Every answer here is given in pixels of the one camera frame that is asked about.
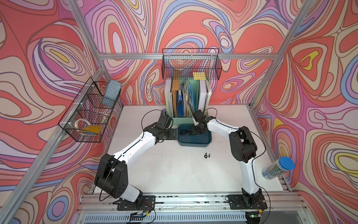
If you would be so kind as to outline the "teal plastic storage tray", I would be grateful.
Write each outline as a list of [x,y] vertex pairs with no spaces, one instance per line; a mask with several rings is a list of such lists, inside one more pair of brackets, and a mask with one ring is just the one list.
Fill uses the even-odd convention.
[[[191,124],[181,124],[178,126],[178,132],[183,129],[191,129]],[[179,134],[177,141],[183,147],[207,147],[212,142],[212,134],[211,132],[193,136],[182,136]]]

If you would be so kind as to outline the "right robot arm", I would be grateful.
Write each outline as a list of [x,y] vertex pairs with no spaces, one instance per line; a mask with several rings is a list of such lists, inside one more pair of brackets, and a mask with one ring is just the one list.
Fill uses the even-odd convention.
[[258,149],[247,127],[232,127],[210,116],[191,126],[194,135],[214,132],[226,137],[232,156],[239,162],[242,177],[242,200],[247,208],[267,209],[262,189],[255,181],[254,159]]

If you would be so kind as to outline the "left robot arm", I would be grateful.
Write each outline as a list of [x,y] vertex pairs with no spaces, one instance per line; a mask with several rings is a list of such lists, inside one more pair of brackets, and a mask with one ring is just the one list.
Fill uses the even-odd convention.
[[129,166],[149,148],[162,141],[177,140],[178,136],[176,128],[160,130],[146,127],[145,131],[124,149],[113,155],[102,156],[94,185],[113,198],[121,198],[129,202],[138,201],[142,192],[129,183]]

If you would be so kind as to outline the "pile of black wing nuts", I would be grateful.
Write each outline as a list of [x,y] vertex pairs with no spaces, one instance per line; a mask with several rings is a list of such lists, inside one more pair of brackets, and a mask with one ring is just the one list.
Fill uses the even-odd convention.
[[188,136],[193,136],[194,135],[191,129],[180,130],[179,134],[182,135],[182,136],[187,136],[187,135]]

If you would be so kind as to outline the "grey stapler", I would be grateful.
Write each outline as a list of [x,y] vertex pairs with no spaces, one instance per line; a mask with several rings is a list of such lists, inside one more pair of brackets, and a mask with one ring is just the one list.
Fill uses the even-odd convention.
[[161,115],[167,115],[167,110],[166,109],[162,109],[160,112]]

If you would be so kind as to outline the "blue folder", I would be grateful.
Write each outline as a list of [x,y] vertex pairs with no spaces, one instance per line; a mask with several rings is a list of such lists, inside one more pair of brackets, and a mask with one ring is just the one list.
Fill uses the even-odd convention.
[[184,103],[183,103],[182,94],[178,94],[178,100],[177,100],[177,116],[178,116],[178,117],[183,117],[183,116],[184,116]]

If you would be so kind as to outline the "mint green file organizer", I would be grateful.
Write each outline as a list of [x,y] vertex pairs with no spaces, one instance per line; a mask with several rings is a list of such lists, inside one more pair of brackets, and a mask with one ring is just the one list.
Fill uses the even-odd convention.
[[[210,102],[212,95],[212,90],[210,87],[209,81],[206,80],[207,86],[207,99],[204,114],[208,115],[206,109]],[[165,104],[167,114],[173,118],[174,125],[180,124],[193,124],[193,113],[198,110],[198,95],[199,95],[199,80],[180,80],[180,90],[177,93],[182,94],[183,103],[184,103],[184,116],[183,117],[174,117],[173,114],[173,102],[172,102],[172,80],[168,79],[165,81]]]

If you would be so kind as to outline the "white binder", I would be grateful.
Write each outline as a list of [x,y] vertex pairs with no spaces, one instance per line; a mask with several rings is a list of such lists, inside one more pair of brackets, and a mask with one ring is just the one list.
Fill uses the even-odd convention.
[[198,110],[204,112],[207,99],[206,80],[199,81]]

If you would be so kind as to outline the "brown folder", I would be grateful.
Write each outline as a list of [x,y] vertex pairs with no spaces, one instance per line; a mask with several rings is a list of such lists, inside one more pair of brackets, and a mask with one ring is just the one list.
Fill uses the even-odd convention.
[[172,102],[173,102],[173,114],[177,117],[177,93],[180,90],[180,80],[172,80]]

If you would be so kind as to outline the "yellow sticky note pad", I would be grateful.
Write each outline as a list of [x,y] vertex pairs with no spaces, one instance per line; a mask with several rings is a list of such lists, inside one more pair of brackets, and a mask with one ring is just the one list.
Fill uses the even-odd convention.
[[207,76],[205,72],[193,72],[193,80],[206,80]]

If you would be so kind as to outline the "yellow pad in basket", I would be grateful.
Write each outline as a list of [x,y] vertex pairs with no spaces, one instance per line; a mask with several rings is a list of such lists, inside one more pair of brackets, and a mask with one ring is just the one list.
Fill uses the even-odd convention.
[[102,127],[95,126],[95,125],[88,125],[79,130],[81,134],[86,134],[86,135],[96,135],[101,133],[101,131],[102,131]]

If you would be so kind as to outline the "grey blue sponge block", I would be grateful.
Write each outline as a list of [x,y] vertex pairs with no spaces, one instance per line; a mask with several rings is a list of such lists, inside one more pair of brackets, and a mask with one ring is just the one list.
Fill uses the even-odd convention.
[[121,87],[121,83],[115,80],[111,80],[106,87],[104,97],[115,101],[121,91]]

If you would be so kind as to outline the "white tape roll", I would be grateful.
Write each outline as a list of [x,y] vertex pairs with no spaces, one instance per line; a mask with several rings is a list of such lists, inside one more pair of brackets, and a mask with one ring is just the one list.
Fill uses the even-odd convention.
[[77,119],[74,123],[75,129],[81,129],[86,126],[90,126],[91,123],[86,119]]

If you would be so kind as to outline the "blue lid clear jar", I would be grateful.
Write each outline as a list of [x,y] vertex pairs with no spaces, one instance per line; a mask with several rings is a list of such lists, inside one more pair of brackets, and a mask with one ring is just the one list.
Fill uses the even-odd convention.
[[273,162],[268,167],[266,167],[262,171],[262,176],[265,179],[271,180],[275,177],[278,177],[279,175],[282,175],[288,171],[293,170],[294,168],[295,168],[294,161],[289,157],[283,156],[278,160],[276,160],[275,162]]

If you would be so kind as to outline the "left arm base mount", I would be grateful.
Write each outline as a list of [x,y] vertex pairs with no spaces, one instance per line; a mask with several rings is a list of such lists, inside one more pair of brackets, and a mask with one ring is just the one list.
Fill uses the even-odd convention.
[[117,201],[118,211],[151,211],[155,208],[156,196],[140,196],[135,202],[130,202],[120,198]]

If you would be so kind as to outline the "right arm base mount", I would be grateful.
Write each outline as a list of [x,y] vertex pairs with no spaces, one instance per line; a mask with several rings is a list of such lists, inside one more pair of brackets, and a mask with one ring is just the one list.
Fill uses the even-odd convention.
[[268,209],[266,199],[263,195],[227,195],[225,199],[229,203],[231,210],[266,210]]

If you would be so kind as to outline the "aluminium front rail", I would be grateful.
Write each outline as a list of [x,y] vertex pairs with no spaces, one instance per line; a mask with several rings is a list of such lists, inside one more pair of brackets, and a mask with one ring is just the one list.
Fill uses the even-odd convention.
[[141,203],[82,198],[73,224],[314,224],[298,193],[275,191],[247,208],[238,192],[149,193]]

